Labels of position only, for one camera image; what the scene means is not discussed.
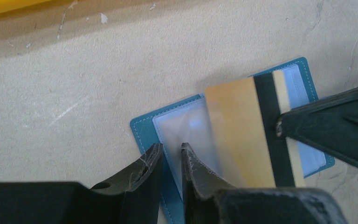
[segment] stitched edge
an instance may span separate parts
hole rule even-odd
[[[185,104],[183,104],[181,106],[178,106],[176,108],[172,108],[171,110],[175,109],[175,111],[177,111],[177,109],[179,109],[180,107],[185,107],[185,106],[189,106],[189,105],[193,105],[193,104],[197,104],[197,103],[199,104],[199,102],[196,102],[196,101],[200,100],[200,99],[203,99],[203,98],[204,98],[204,96],[200,96],[199,99],[192,100],[192,101],[190,101],[188,103],[185,103]],[[160,136],[162,136],[162,135],[161,135],[161,132],[160,132],[160,129],[158,128],[158,126],[156,126],[156,132],[157,132],[158,139],[160,140],[160,143],[163,144],[163,150],[164,150],[165,155],[167,157],[168,165],[170,166],[171,169],[173,169],[173,165],[172,165],[171,160],[169,158],[169,155],[168,155],[168,152],[166,150],[166,147],[164,146],[164,142],[160,139]],[[172,170],[171,170],[171,173],[174,176],[174,181],[176,183],[176,187],[178,188],[179,183],[177,181],[179,181],[179,178],[178,178],[178,176],[176,176],[175,172],[172,172]],[[182,188],[181,187],[178,188],[178,191],[179,191],[179,193],[180,193],[180,195],[182,197],[182,200],[183,200],[183,190],[182,190]]]
[[[145,152],[145,147],[144,147],[144,145],[142,144],[141,138],[140,138],[140,136],[139,136],[139,134],[138,134],[138,131],[137,131],[136,127],[135,127],[135,125],[136,125],[137,123],[142,122],[142,121],[147,120],[147,119],[150,119],[150,118],[153,118],[154,116],[157,116],[157,115],[160,115],[160,114],[162,114],[162,113],[168,112],[168,111],[170,111],[170,110],[173,110],[173,109],[175,109],[175,108],[177,108],[177,107],[180,107],[180,106],[183,106],[183,105],[185,105],[185,104],[191,103],[191,102],[193,102],[193,101],[195,101],[195,100],[197,100],[197,99],[200,99],[200,98],[201,98],[201,96],[198,96],[196,99],[193,99],[193,100],[191,100],[191,101],[189,101],[189,102],[182,103],[182,104],[180,104],[180,105],[178,105],[178,106],[175,106],[175,107],[173,107],[173,108],[171,108],[171,109],[168,109],[168,110],[166,110],[166,111],[163,111],[163,112],[154,114],[154,115],[152,115],[152,116],[149,116],[149,117],[147,117],[147,118],[144,118],[144,119],[139,120],[139,121],[135,122],[134,124],[132,124],[132,126],[134,127],[134,131],[135,131],[135,133],[137,134],[137,137],[138,137],[138,139],[139,139],[139,143],[141,144],[142,151]],[[166,208],[166,210],[167,210],[167,212],[168,212],[169,219],[171,220],[171,223],[173,223],[171,214],[170,214],[170,212],[169,212],[169,210],[168,210],[168,207],[167,207],[167,205],[166,205],[166,203],[165,203],[164,196],[163,196],[163,194],[161,194],[161,193],[160,193],[160,195],[161,195],[161,197],[162,197],[162,199],[163,199],[163,201],[164,201],[164,206],[165,206],[165,208]]]

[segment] black stripe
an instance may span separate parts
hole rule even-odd
[[[278,138],[276,121],[281,115],[272,73],[255,76],[255,86],[267,140],[272,171],[277,187],[295,187],[288,146],[285,138]]]

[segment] wallet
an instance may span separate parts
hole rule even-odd
[[[281,70],[284,73],[289,104],[292,109],[318,100],[308,63],[304,57],[254,76],[275,70]],[[163,144],[165,159],[160,202],[168,223],[184,223],[181,143],[190,143],[198,158],[217,175],[222,175],[205,95],[198,94],[134,118],[130,126],[142,154],[153,143]],[[304,177],[329,168],[335,163],[332,156],[319,150],[301,142],[297,142],[297,146]],[[246,183],[231,184],[246,186]]]

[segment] blue wallet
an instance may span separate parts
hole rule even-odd
[[[255,75],[262,75],[274,70],[282,70],[285,74],[285,81],[288,87],[291,108],[318,100],[317,93],[310,76],[308,63],[304,57],[284,63]],[[201,110],[202,114],[202,111],[205,110],[205,107],[205,97],[203,94],[199,94],[134,118],[130,122],[132,132],[142,154],[153,143],[164,144],[164,181],[161,187],[161,206],[164,210],[168,223],[182,224],[185,222],[183,202],[181,198],[181,179],[178,179],[180,178],[180,160],[175,158],[175,153],[172,152],[172,150],[176,149],[172,149],[172,146],[170,146],[170,144],[176,145],[177,142],[174,141],[169,143],[166,140],[164,142],[164,136],[159,130],[161,127],[159,128],[158,121],[162,118],[166,120],[166,118],[171,119],[172,117],[181,116],[185,113],[188,113],[190,110]],[[189,122],[188,125],[190,126],[195,124],[194,119],[187,122]],[[202,137],[209,139],[208,135],[203,135]],[[188,141],[187,138],[189,137],[178,138],[176,141],[182,143],[181,141],[183,140]],[[335,164],[334,158],[332,156],[317,151],[301,142],[298,142],[298,147],[300,151],[304,177],[320,172]],[[208,158],[206,158],[206,160],[207,161],[203,162],[210,166],[213,171],[219,174],[219,167],[216,166],[216,162],[208,161]]]

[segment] scratched surface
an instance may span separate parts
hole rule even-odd
[[[139,156],[131,118],[307,57],[321,97],[358,86],[356,0],[61,0],[0,15],[0,181],[92,186]],[[358,170],[307,179],[358,223]]]

